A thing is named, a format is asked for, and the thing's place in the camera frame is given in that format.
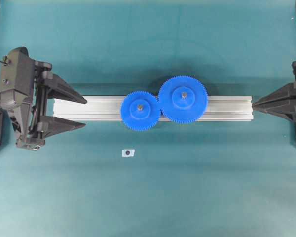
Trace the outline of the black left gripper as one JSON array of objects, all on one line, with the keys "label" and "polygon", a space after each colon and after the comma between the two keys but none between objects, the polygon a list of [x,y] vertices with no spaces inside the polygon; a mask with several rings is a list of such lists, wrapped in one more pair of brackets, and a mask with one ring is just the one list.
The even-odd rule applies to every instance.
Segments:
[{"label": "black left gripper", "polygon": [[[46,115],[47,97],[49,99],[60,99],[80,104],[86,104],[87,100],[67,84],[60,76],[51,71],[52,65],[47,62],[34,61],[34,89],[35,104],[32,105],[29,112],[32,113],[32,120],[27,130],[22,131],[16,140],[18,148],[27,150],[39,150],[45,145],[43,136],[53,136],[56,134],[73,131],[85,127],[84,123],[71,121],[58,117]],[[48,96],[44,84],[43,72],[48,72]]]}]

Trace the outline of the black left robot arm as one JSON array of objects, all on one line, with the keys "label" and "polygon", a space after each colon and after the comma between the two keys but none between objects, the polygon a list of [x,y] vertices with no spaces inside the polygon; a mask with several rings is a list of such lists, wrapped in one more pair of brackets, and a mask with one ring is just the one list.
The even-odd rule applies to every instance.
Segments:
[{"label": "black left robot arm", "polygon": [[121,121],[133,131],[146,131],[160,121],[250,121],[253,111],[292,122],[296,136],[296,61],[295,81],[256,102],[250,97],[209,96],[189,76],[170,78],[157,95],[135,91],[127,96],[82,96],[54,74],[49,63],[21,57],[1,64],[0,143],[7,112],[18,148],[38,150],[48,137],[83,128],[86,121]]}]

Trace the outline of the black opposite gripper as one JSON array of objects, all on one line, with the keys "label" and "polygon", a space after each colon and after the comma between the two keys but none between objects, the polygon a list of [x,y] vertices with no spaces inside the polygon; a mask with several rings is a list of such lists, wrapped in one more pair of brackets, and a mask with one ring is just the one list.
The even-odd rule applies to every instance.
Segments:
[{"label": "black opposite gripper", "polygon": [[277,101],[296,99],[296,61],[292,63],[292,68],[293,74],[295,76],[295,82],[288,83],[271,94],[258,99],[253,103],[252,108],[254,111],[259,111],[265,114],[281,117],[289,121],[294,121],[296,129],[296,105],[268,104]]}]

